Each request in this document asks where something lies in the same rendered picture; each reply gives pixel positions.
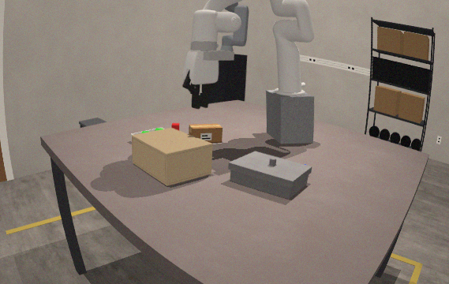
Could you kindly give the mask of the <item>brown cardboard box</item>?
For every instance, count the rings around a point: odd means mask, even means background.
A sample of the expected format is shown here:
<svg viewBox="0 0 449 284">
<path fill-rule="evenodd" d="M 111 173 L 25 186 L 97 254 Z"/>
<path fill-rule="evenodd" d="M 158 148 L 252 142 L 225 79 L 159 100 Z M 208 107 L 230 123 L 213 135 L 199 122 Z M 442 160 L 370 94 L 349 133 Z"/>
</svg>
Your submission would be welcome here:
<svg viewBox="0 0 449 284">
<path fill-rule="evenodd" d="M 219 124 L 189 125 L 189 135 L 210 143 L 222 143 L 223 127 Z"/>
</svg>

